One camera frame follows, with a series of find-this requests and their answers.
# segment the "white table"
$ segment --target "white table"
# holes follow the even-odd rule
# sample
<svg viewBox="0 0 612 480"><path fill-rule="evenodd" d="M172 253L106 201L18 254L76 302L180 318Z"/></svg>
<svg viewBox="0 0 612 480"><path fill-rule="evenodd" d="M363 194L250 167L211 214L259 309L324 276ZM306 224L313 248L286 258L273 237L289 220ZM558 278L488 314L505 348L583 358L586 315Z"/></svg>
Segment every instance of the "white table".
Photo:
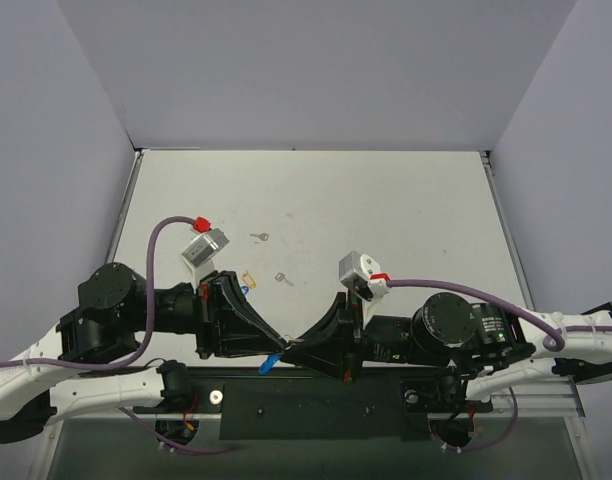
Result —
<svg viewBox="0 0 612 480"><path fill-rule="evenodd" d="M476 152L147 151L115 260L144 274L150 232L171 215L202 215L225 232L230 244L216 268L252 275L257 287L247 299L282 335L299 336L327 311L343 290L338 262L351 250L371 255L392 278L450 280L523 303ZM162 233L158 288L189 280L179 254L192 237L185 225ZM294 286L277 282L279 272ZM379 313L410 316L431 294L393 291ZM202 361L194 351L193 336L156 334L143 361L263 361Z"/></svg>

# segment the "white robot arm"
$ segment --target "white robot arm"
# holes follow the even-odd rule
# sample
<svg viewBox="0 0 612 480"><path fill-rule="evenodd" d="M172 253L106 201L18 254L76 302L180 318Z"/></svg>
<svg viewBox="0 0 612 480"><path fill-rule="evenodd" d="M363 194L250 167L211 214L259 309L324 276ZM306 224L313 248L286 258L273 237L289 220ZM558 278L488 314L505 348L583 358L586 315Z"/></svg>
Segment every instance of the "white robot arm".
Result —
<svg viewBox="0 0 612 480"><path fill-rule="evenodd" d="M432 286L475 297L477 291L445 282L392 281L373 258L356 252L340 262L348 292L338 294L308 332L285 342L246 302L234 272L197 274L228 243L201 220L162 222L149 244L148 281L121 264L104 265L79 286L77 309L12 361L0 363L0 443L109 408L187 411L197 391L184 365L171 360L116 372L143 353L153 331L194 334L200 358L269 354L344 382L361 381L364 360L424 365L426 372L434 367L442 388L447 376L455 385L468 380L464 392L448 387L447 398L438 389L434 406L454 405L456 394L462 395L459 402L486 402L491 393L555 376L612 378L612 303L584 315L541 314L495 302L470 305L441 293L413 318L379 316L378 305L392 287ZM198 232L183 253L193 283L155 291L154 239L175 221L194 224ZM142 345L136 331L146 332Z"/></svg>

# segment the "red wire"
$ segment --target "red wire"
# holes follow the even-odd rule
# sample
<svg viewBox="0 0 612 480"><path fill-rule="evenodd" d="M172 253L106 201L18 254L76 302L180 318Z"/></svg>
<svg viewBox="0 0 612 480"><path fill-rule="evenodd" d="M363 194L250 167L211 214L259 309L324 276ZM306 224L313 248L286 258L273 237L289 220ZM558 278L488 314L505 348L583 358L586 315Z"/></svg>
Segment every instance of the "red wire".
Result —
<svg viewBox="0 0 612 480"><path fill-rule="evenodd" d="M193 395L193 405L187 411L184 412L183 422L184 422L184 425L186 425L186 428L190 430L195 430L195 427L193 427L190 423L188 423L188 420L186 420L186 415L188 415L189 413L192 413L197 408L198 400L199 400L199 397L197 396L197 394Z"/></svg>
<svg viewBox="0 0 612 480"><path fill-rule="evenodd" d="M468 415L468 418L470 419L470 431L474 432L475 431L475 405L471 405L470 414Z"/></svg>

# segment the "cable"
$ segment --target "cable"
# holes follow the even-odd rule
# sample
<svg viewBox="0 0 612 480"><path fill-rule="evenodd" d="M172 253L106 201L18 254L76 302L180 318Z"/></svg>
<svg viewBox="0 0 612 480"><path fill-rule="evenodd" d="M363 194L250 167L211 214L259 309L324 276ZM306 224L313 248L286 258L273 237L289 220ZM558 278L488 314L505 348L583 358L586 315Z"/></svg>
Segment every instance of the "cable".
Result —
<svg viewBox="0 0 612 480"><path fill-rule="evenodd" d="M423 288L439 288L442 290L449 290L452 292L461 293L464 295L468 295L471 297L479 298L485 302L491 303L513 315L516 315L520 318L523 318L531 325L539 328L543 332L545 332L552 341L548 342L548 346L544 345L547 350L551 352L559 352L564 349L566 346L566 342L564 341L564 337L561 336L560 332L557 329L551 327L543 320L537 318L532 313L518 307L517 305L513 305L506 300L503 300L495 295L491 295L490 293L483 292L481 290L477 290L476 288L468 287L466 285L460 285L459 283L452 282L443 282L441 280L419 280L419 279L406 279L406 280L387 280L386 285L391 288L397 287L423 287Z"/></svg>
<svg viewBox="0 0 612 480"><path fill-rule="evenodd" d="M155 245L157 243L157 237L160 232L172 223L187 223L193 225L195 221L189 217L169 217L159 222L148 240L148 250L146 252L146 328L144 333L144 339L141 345L132 355L124 360L120 360L114 363L106 363L101 365L91 363L78 363L78 362L66 362L63 360L56 360L52 358L29 358L27 360L9 360L7 362L0 362L0 368L19 367L24 364L28 365L53 365L56 367L73 368L77 370L87 371L109 371L116 370L118 368L124 368L132 364L139 357L141 357L155 330Z"/></svg>
<svg viewBox="0 0 612 480"><path fill-rule="evenodd" d="M204 450L200 448L187 447L186 445L177 443L176 441L171 440L170 438L165 437L164 435L156 431L153 427L150 426L148 422L146 422L145 420L142 420L137 415L135 415L135 413L133 413L132 410L128 410L127 408L123 408L123 407L120 408L119 410L122 413L128 415L133 420L135 420L135 422L137 422L143 429L155 435L155 437L157 437L157 439L160 442L168 445L171 448L174 448L175 453L179 453L182 455L221 455L222 453L228 453L231 451L230 448L221 448L221 449L216 449L216 450Z"/></svg>
<svg viewBox="0 0 612 480"><path fill-rule="evenodd" d="M470 407L470 413L468 414L469 429L471 432L475 431L475 405Z"/></svg>
<svg viewBox="0 0 612 480"><path fill-rule="evenodd" d="M141 367L140 367L140 370L141 370L141 371L146 370L148 367L150 367L150 366L151 366L151 364L152 364L153 362L156 362L157 360L161 360L161 361L162 361L162 364L163 364L163 363L166 363L166 359L165 359L165 358L163 358L163 357L155 357L155 358L151 358L151 359L150 359L149 361L147 361L147 362L146 362L146 363L145 363L143 366L141 366Z"/></svg>
<svg viewBox="0 0 612 480"><path fill-rule="evenodd" d="M193 405L187 411L184 412L184 417L182 418L184 425L191 432L195 430L195 427L193 427L190 423L188 423L188 420L186 420L186 415L188 415L189 413L192 413L197 408L198 401L199 401L199 397L197 396L197 394L193 395Z"/></svg>
<svg viewBox="0 0 612 480"><path fill-rule="evenodd" d="M513 430L515 430L515 427L517 426L517 421L519 419L519 404L517 403L517 397L515 396L515 391L511 387L508 387L508 390L510 391L510 396L513 398L513 416L510 420L510 423L506 427L506 429L495 440L491 440L485 443L480 443L479 445L466 446L464 448L457 448L457 447L454 447L453 445L448 445L446 442L444 442L444 440L442 440L439 437L439 435L437 435L437 432L434 431L433 435L440 443L442 443L442 445L445 445L446 448L448 448L449 450L454 450L454 451L459 451L459 452L476 452L478 450L485 450L487 448L494 447L495 445L503 442L510 436L511 433L513 433Z"/></svg>

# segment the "red clip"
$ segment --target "red clip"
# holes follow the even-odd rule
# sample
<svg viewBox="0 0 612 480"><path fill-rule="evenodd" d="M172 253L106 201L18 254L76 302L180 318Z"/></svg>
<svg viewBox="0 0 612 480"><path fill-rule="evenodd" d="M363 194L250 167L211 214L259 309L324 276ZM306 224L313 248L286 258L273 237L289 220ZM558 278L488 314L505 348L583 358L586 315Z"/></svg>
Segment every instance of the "red clip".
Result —
<svg viewBox="0 0 612 480"><path fill-rule="evenodd" d="M201 289L201 291L202 291L202 296L201 296L201 299L202 299L204 302L207 302L207 301L208 301L208 285L206 285L205 283L201 283L201 284L199 285L199 288L200 288L200 289Z"/></svg>
<svg viewBox="0 0 612 480"><path fill-rule="evenodd" d="M383 278L384 280L387 280L387 281L389 281L389 280L390 280L390 277L388 276L388 274L387 274L387 273L375 273L375 274L373 274L373 275L371 275L371 276L370 276L370 279L371 279L371 280L380 280L380 279L382 279L382 278Z"/></svg>
<svg viewBox="0 0 612 480"><path fill-rule="evenodd" d="M210 222L204 217L197 217L197 220L193 223L193 229L199 233L206 233L210 231Z"/></svg>

